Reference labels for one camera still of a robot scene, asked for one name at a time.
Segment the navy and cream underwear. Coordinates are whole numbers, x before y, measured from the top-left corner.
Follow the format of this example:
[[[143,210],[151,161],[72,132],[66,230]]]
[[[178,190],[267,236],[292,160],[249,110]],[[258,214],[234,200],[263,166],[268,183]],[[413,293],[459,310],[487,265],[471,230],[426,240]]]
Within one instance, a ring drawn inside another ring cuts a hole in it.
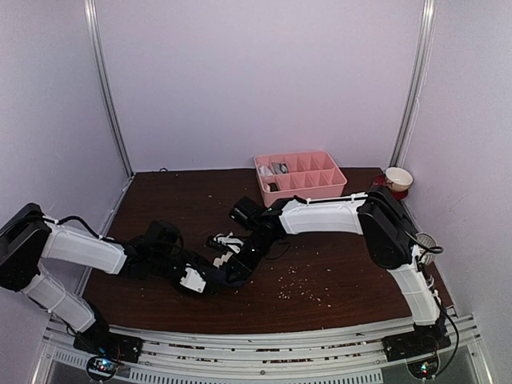
[[[226,251],[213,260],[212,279],[221,286],[239,288],[251,278],[254,270],[238,259],[233,251]]]

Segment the grey boxer briefs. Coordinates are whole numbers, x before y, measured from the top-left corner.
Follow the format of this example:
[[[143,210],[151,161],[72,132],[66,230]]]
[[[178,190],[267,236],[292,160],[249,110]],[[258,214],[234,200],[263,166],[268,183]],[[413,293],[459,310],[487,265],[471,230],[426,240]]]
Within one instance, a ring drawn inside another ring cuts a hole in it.
[[[271,169],[274,174],[288,174],[290,172],[285,162],[272,162]]]

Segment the pink divided organizer box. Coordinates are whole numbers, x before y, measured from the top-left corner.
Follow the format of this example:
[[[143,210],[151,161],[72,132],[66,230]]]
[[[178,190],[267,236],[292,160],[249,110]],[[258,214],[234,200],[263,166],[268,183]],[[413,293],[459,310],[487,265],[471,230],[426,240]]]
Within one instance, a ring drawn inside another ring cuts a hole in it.
[[[258,166],[271,168],[272,162],[285,162],[288,174],[275,174],[262,178]],[[342,195],[347,179],[336,162],[325,151],[316,150],[287,154],[259,155],[254,158],[254,165],[265,206],[272,205],[280,198],[336,198]],[[279,192],[268,192],[266,185],[276,182]]]

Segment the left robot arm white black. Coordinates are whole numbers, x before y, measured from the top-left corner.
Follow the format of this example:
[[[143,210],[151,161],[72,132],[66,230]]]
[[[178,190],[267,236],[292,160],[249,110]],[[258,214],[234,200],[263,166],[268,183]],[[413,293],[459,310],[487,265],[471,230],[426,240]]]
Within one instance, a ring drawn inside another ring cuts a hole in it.
[[[214,265],[183,248],[179,229],[163,220],[129,242],[103,237],[88,225],[69,226],[72,217],[53,219],[29,203],[1,229],[1,286],[30,298],[60,318],[74,336],[74,348],[116,362],[137,362],[143,341],[110,331],[92,303],[69,292],[42,264],[45,258],[72,262],[124,278],[154,275],[177,289],[202,294]]]

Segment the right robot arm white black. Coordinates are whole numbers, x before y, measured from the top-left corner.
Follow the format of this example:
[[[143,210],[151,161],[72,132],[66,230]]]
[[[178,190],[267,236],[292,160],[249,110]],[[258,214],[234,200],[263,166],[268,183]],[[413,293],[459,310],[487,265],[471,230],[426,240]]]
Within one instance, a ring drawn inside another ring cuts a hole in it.
[[[221,267],[227,284],[246,282],[272,245],[287,235],[359,234],[373,263],[388,271],[398,284],[412,314],[411,332],[382,340],[387,360],[414,358],[450,346],[446,313],[428,271],[431,257],[442,249],[417,231],[384,186],[339,198],[280,198],[268,208],[244,197],[234,205],[230,217],[250,235]]]

